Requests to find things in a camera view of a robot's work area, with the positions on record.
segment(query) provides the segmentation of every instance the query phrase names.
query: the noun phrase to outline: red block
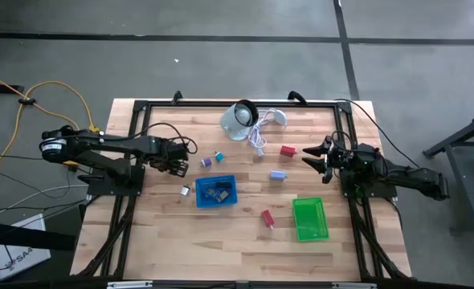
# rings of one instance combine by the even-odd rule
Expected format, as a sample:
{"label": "red block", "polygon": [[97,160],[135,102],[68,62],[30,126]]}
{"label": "red block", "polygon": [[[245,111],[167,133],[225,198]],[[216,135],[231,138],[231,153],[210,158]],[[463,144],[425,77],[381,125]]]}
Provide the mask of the red block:
{"label": "red block", "polygon": [[286,157],[292,157],[296,153],[296,148],[291,148],[285,145],[282,145],[282,149],[280,150],[280,155]]}
{"label": "red block", "polygon": [[262,212],[262,218],[264,218],[264,221],[266,222],[266,226],[272,229],[272,226],[275,225],[275,220],[272,219],[271,213],[269,213],[269,210],[265,210]]}

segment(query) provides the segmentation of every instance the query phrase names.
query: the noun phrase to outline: blue plastic basket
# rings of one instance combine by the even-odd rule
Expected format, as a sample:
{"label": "blue plastic basket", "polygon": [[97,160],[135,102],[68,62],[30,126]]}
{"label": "blue plastic basket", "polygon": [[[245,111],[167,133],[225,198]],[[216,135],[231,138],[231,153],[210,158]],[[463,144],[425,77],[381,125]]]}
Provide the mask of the blue plastic basket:
{"label": "blue plastic basket", "polygon": [[[229,195],[224,201],[218,202],[213,197],[207,196],[208,189],[216,189],[218,181],[230,182],[231,189],[225,189]],[[235,176],[202,177],[196,180],[196,206],[198,208],[213,208],[218,206],[228,206],[237,203],[237,189],[235,188]]]}

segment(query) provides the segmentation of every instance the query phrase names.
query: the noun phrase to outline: wooden tabletop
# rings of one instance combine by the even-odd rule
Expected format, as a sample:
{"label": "wooden tabletop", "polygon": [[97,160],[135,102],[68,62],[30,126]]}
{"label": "wooden tabletop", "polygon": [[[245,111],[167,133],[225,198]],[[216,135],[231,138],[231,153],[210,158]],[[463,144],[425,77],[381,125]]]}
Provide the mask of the wooden tabletop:
{"label": "wooden tabletop", "polygon": [[[115,99],[106,133],[127,136],[134,99]],[[359,104],[374,117],[369,101]],[[260,160],[246,141],[233,141],[219,127],[224,108],[153,108],[150,123],[168,122],[199,146],[190,156],[185,178],[147,168],[142,195],[133,218],[126,279],[190,280],[359,280],[357,256],[347,201],[341,196],[339,180],[321,184],[321,175],[301,158],[302,148],[319,145],[335,130],[333,112],[325,108],[286,108],[286,128],[267,124],[262,136],[268,141]],[[353,119],[358,142],[381,148],[377,128],[357,108]],[[173,137],[166,126],[153,127],[150,135]],[[293,158],[279,154],[281,145],[296,147]],[[202,168],[204,157],[214,151],[225,161]],[[269,181],[272,170],[285,171],[285,182]],[[234,174],[239,202],[234,206],[198,209],[195,192],[180,195],[184,185],[194,188],[199,177]],[[292,215],[292,199],[322,197],[329,239],[298,242]],[[88,264],[107,238],[114,197],[100,197],[88,207],[72,266],[75,274]],[[401,271],[410,275],[398,215],[383,199],[371,199],[377,239]],[[264,225],[260,213],[269,210],[273,230]],[[119,243],[115,245],[112,268]],[[366,246],[372,272],[370,250]]]}

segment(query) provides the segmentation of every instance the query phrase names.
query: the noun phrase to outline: concrete floor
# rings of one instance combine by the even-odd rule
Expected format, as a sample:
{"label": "concrete floor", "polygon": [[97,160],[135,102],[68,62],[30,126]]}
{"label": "concrete floor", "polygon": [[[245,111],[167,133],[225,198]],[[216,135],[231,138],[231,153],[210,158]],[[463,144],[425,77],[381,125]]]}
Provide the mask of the concrete floor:
{"label": "concrete floor", "polygon": [[[474,39],[474,0],[341,0],[350,37]],[[0,0],[0,30],[148,35],[338,36],[331,0]],[[352,45],[361,100],[372,100],[379,124],[406,154],[452,178],[445,157],[421,151],[474,117],[474,47]],[[69,83],[104,126],[112,99],[171,97],[349,98],[340,44],[168,43],[1,40],[0,78],[24,85]],[[66,89],[35,93],[42,106],[87,127],[80,102]],[[0,152],[10,139],[16,98],[0,95]],[[63,123],[27,108],[10,154],[39,156],[40,133]],[[386,157],[405,164],[386,141]],[[65,185],[66,172],[41,161],[5,159],[0,171],[41,189]],[[72,183],[79,183],[73,175]],[[450,184],[452,193],[454,184]],[[0,177],[0,207],[33,193]],[[82,198],[72,189],[61,201]],[[400,189],[399,208],[414,277],[474,286],[474,234],[453,238],[449,201]],[[35,197],[27,206],[57,201]],[[3,214],[12,223],[31,211]]]}

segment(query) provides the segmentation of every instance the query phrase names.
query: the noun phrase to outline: green plastic container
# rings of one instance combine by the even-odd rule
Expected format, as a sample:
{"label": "green plastic container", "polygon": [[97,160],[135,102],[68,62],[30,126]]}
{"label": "green plastic container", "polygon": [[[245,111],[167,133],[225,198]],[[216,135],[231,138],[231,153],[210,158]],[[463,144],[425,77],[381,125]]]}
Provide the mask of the green plastic container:
{"label": "green plastic container", "polygon": [[320,197],[303,197],[292,200],[296,232],[300,242],[329,238],[325,209]]}

